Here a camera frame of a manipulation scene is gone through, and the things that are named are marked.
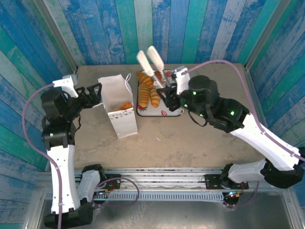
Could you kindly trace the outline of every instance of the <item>metal floor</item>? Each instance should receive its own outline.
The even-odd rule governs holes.
[[[245,193],[240,203],[251,197]],[[42,214],[49,213],[46,200]],[[39,229],[46,227],[39,222]],[[138,201],[129,208],[99,208],[93,223],[77,229],[292,229],[286,204],[277,192],[258,193],[247,205],[228,209],[211,202]]]

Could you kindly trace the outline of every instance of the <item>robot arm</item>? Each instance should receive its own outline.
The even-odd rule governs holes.
[[[41,95],[42,107],[46,113],[42,121],[42,140],[47,154],[57,162],[62,174],[62,227],[72,228],[90,224],[93,219],[91,200],[96,186],[106,179],[101,165],[91,165],[82,171],[81,183],[76,188],[73,157],[76,132],[73,120],[80,118],[82,109],[91,108],[101,101],[100,83],[74,89],[71,77],[54,81],[54,89]],[[59,213],[59,180],[56,168],[51,164],[53,200],[51,214],[44,218],[49,228],[57,228]]]
[[[198,75],[191,79],[188,73],[182,75],[185,71],[187,68],[183,66],[172,70],[177,85],[157,89],[165,105],[171,111],[183,107],[204,118],[214,128],[244,140],[266,157],[255,163],[226,165],[221,176],[224,185],[230,187],[232,182],[266,180],[276,187],[288,188],[302,180],[304,170],[299,165],[299,159],[262,133],[245,106],[234,99],[221,98],[216,82],[207,76]],[[296,155],[303,154],[302,148],[289,145],[264,126],[263,129]]]

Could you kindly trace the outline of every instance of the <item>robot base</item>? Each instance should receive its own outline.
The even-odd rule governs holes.
[[[93,207],[91,203],[85,203],[73,212],[63,213],[61,228],[74,228],[91,224],[93,220]],[[58,215],[49,214],[44,217],[44,225],[57,229]]]

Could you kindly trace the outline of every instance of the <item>metal frame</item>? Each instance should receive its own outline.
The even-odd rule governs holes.
[[[276,24],[280,20],[281,16],[283,15],[284,11],[286,10],[287,6],[289,5],[291,0],[280,0],[276,9],[274,10],[269,22],[267,23],[266,27],[264,28],[261,36],[259,37],[258,41],[256,42],[254,48],[252,49],[248,59],[245,63],[246,70],[251,69],[252,65],[254,64],[257,56],[259,55],[260,51],[262,50],[263,46],[265,45],[266,41],[268,40],[270,34],[272,33],[273,29],[275,28]]]
[[[50,13],[47,5],[45,4],[44,0],[34,0],[34,3],[36,4],[38,10],[40,11],[42,17],[46,21],[49,29],[51,30],[55,40],[57,41],[59,47],[62,50],[63,55],[65,56],[69,66],[71,67],[72,71],[76,72],[77,67],[75,64],[75,61],[70,53],[69,48],[66,45],[66,42],[64,41],[61,32],[59,28],[57,27],[55,20],[52,17],[52,14]]]

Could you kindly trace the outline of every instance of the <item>white spatula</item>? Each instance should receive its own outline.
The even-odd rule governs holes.
[[[159,81],[158,77],[154,74],[154,71],[148,62],[148,59],[146,58],[145,53],[142,50],[138,52],[137,60],[141,65],[141,67],[143,68],[143,70],[145,71],[145,73],[150,77],[152,77],[157,82],[160,88],[163,88],[162,83]]]
[[[154,46],[150,46],[147,50],[147,55],[149,56],[149,58],[151,59],[153,64],[156,66],[157,70],[161,73],[162,78],[165,79],[166,85],[168,87],[171,87],[171,84],[168,81],[167,77],[164,76],[164,72],[163,72],[164,62],[163,62],[161,56],[159,55],[158,51],[156,50],[156,48]]]

